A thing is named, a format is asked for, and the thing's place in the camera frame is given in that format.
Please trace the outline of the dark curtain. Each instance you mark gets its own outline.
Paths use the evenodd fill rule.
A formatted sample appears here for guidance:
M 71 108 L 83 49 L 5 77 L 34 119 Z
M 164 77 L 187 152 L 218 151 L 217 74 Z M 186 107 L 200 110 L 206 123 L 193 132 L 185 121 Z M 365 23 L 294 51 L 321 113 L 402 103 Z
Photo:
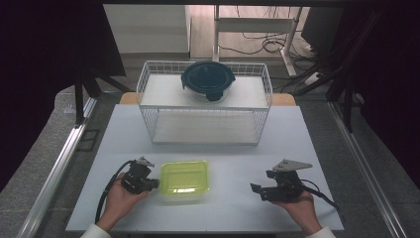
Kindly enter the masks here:
M 387 0 L 352 70 L 362 115 L 420 188 L 420 0 Z
M 101 0 L 0 0 L 0 191 L 56 95 L 92 71 L 125 74 Z

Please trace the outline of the wooden board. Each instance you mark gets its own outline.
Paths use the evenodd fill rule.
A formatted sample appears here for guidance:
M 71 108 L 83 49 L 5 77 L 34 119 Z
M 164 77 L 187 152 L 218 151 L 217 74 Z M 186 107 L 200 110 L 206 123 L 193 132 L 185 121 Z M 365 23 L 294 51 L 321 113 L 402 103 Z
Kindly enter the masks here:
M 135 92 L 124 93 L 120 99 L 121 104 L 136 104 L 137 94 Z M 272 95 L 273 106 L 295 106 L 296 102 L 294 97 L 288 93 L 274 93 Z

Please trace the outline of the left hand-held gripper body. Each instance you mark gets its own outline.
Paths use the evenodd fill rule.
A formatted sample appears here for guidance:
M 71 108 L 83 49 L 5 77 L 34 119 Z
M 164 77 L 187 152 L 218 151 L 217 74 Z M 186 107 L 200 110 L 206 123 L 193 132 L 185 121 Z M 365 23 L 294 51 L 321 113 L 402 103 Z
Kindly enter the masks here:
M 132 194 L 142 193 L 147 190 L 147 180 L 154 166 L 144 157 L 131 161 L 129 170 L 123 175 L 121 185 Z

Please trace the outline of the white cabinet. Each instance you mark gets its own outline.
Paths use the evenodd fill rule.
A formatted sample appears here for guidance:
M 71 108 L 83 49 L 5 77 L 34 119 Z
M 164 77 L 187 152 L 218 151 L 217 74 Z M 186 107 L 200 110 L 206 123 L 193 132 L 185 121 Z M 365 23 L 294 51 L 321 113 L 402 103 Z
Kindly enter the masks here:
M 104 4 L 121 54 L 190 52 L 190 13 L 186 5 Z

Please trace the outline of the person's left hand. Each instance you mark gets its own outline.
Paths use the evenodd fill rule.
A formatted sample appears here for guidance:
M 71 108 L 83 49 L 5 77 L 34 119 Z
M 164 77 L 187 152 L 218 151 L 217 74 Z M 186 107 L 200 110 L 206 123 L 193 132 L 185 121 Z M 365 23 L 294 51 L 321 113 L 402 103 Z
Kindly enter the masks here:
M 105 208 L 96 225 L 102 230 L 109 232 L 122 218 L 128 215 L 135 205 L 145 199 L 149 192 L 132 194 L 122 186 L 124 173 L 120 173 L 109 190 L 106 197 Z

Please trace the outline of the green lidded rectangular food container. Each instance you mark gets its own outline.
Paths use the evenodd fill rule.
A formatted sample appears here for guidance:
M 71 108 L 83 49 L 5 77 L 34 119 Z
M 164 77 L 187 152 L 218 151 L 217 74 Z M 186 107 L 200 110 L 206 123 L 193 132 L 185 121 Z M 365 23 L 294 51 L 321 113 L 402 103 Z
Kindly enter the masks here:
M 161 166 L 159 195 L 166 203 L 198 202 L 209 189 L 207 161 L 169 162 Z

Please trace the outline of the white metal desk frame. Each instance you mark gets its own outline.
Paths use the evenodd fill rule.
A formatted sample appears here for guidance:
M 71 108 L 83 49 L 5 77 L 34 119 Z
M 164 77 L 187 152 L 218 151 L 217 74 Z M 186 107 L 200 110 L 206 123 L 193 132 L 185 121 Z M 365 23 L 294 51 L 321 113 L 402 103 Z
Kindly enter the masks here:
M 219 34 L 220 33 L 277 33 L 285 34 L 284 46 L 280 50 L 283 63 L 290 77 L 297 73 L 290 59 L 290 48 L 299 24 L 303 8 L 299 7 L 296 14 L 288 19 L 276 18 L 221 18 L 220 6 L 214 6 L 214 41 L 212 60 L 219 60 Z

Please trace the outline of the white wire two-tier rack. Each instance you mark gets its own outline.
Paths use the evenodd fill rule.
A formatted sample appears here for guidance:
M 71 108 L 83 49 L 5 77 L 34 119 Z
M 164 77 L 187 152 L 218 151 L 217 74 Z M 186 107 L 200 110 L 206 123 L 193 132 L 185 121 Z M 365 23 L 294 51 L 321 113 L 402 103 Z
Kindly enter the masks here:
M 272 87 L 263 63 L 227 62 L 235 77 L 221 99 L 209 101 L 184 86 L 190 61 L 148 60 L 137 100 L 155 143 L 255 145 L 263 133 Z

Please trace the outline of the round dark lidded food container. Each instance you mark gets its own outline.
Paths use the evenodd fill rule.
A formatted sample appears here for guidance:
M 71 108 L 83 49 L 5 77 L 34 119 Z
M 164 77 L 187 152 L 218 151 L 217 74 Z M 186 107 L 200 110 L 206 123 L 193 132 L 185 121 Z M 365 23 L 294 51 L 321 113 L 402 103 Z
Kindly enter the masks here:
M 235 80 L 227 66 L 215 61 L 195 62 L 181 74 L 182 88 L 187 87 L 206 102 L 222 100 Z

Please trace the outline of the white power strip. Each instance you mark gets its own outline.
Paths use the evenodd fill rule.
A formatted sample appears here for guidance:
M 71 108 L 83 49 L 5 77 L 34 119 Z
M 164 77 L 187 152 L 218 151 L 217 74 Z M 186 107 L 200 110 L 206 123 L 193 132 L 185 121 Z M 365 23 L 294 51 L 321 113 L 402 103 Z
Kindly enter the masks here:
M 314 72 L 304 81 L 304 83 L 306 85 L 310 85 L 310 84 L 314 83 L 315 81 L 317 81 L 321 76 L 322 76 L 322 74 L 320 72 Z

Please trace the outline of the black metal stand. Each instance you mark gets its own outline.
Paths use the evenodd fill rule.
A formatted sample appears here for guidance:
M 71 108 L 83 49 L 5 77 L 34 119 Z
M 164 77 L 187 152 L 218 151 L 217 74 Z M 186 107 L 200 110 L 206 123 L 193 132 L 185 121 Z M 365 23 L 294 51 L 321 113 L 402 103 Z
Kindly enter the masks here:
M 328 101 L 337 101 L 344 95 L 344 123 L 351 128 L 351 108 L 353 100 L 353 82 L 351 70 L 355 60 L 364 47 L 368 35 L 378 21 L 382 10 L 370 7 L 341 7 L 343 15 L 336 33 L 332 50 L 326 55 L 316 53 L 316 62 L 304 75 L 316 71 L 322 76 L 310 85 L 294 92 L 295 96 L 304 95 L 327 82 L 332 82 L 326 92 Z
M 83 91 L 92 98 L 98 98 L 102 94 L 102 90 L 96 79 L 99 78 L 109 85 L 115 87 L 122 92 L 132 92 L 132 89 L 126 85 L 118 82 L 116 79 L 107 75 L 105 72 L 96 68 L 80 70 L 77 73 L 77 78 L 74 83 L 74 97 L 75 97 L 75 127 L 78 128 L 85 120 L 84 104 L 83 104 Z

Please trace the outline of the person's right hand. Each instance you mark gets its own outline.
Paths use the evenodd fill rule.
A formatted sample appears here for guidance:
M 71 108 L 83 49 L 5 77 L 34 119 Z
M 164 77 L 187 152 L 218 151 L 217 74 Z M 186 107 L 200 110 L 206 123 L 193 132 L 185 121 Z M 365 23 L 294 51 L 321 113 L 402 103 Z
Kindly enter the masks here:
M 322 229 L 311 193 L 304 191 L 290 202 L 273 201 L 272 204 L 282 207 L 306 236 L 313 235 Z

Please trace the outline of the aluminium rail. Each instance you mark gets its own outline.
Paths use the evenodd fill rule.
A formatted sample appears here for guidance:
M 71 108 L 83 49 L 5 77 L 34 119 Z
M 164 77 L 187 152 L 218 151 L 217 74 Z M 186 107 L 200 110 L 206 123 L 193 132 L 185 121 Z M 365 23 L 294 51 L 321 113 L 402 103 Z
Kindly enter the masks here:
M 55 160 L 51 172 L 49 173 L 16 238 L 35 237 L 53 200 L 54 194 L 60 184 L 66 168 L 69 165 L 70 159 L 75 152 L 76 146 L 86 129 L 86 124 L 95 108 L 96 103 L 96 99 L 89 97 L 86 103 L 83 104 L 81 123 L 71 129 L 69 136 Z
M 334 102 L 328 102 L 327 106 L 330 112 L 333 114 L 333 117 L 361 172 L 361 175 L 367 184 L 367 188 L 372 196 L 372 199 L 376 204 L 378 211 L 382 216 L 392 238 L 408 238 L 407 233 L 405 232 L 393 205 L 385 195 L 382 187 L 379 184 L 379 181 L 371 170 L 367 158 L 363 153 L 358 141 L 356 140 L 354 134 L 351 133 L 345 125 L 343 121 L 344 116 L 339 108 L 339 105 Z

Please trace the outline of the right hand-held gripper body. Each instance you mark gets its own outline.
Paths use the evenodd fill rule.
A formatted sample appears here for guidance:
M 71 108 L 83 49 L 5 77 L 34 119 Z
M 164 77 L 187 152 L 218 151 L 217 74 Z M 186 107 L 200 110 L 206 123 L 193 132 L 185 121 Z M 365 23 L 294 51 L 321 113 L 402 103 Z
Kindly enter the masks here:
M 279 172 L 279 176 L 273 178 L 276 186 L 262 188 L 263 200 L 288 202 L 299 197 L 303 188 L 297 171 L 311 167 L 312 165 L 308 163 L 283 159 L 271 169 Z

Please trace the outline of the black monitor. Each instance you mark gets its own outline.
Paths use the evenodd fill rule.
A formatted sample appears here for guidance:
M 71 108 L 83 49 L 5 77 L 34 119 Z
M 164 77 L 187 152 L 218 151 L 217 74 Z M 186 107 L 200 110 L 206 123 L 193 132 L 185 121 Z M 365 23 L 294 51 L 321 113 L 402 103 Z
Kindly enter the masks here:
M 342 8 L 311 7 L 301 37 L 317 54 L 326 55 L 332 50 L 342 15 Z

